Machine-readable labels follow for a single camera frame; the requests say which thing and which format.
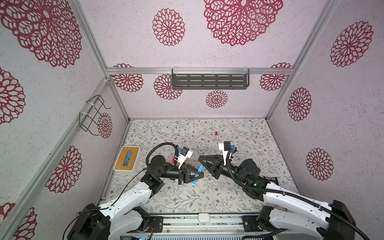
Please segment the white red-tipped marker pen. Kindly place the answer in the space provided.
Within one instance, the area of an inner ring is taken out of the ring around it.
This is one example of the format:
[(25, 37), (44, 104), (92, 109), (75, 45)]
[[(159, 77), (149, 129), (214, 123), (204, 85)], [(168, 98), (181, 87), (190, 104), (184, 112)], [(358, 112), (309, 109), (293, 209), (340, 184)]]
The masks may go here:
[(217, 145), (219, 147), (220, 146), (220, 140), (219, 140), (219, 133), (218, 132), (215, 132), (215, 137), (216, 137)]

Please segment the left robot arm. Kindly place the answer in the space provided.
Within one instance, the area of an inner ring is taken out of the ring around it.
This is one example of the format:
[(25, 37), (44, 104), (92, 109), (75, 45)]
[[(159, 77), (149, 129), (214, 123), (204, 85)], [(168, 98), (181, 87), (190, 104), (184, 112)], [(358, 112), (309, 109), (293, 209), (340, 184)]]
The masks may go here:
[(190, 164), (182, 167), (166, 162), (157, 155), (151, 159), (146, 173), (136, 185), (114, 200), (95, 206), (89, 204), (76, 218), (67, 235), (68, 240), (116, 240), (121, 235), (149, 226), (150, 214), (141, 204), (149, 200), (164, 186), (163, 178), (189, 184), (204, 177), (203, 172)]

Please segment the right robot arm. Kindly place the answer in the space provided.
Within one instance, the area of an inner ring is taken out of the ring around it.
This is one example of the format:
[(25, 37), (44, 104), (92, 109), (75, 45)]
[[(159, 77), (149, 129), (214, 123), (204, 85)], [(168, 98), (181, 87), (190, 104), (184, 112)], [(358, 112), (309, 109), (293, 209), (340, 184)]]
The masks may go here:
[(255, 231), (277, 234), (282, 229), (310, 235), (319, 240), (353, 240), (356, 222), (345, 204), (309, 199), (283, 189), (276, 178), (260, 176), (252, 159), (234, 166), (221, 155), (200, 156), (199, 162), (216, 179), (226, 176), (248, 197), (268, 203), (251, 222)]

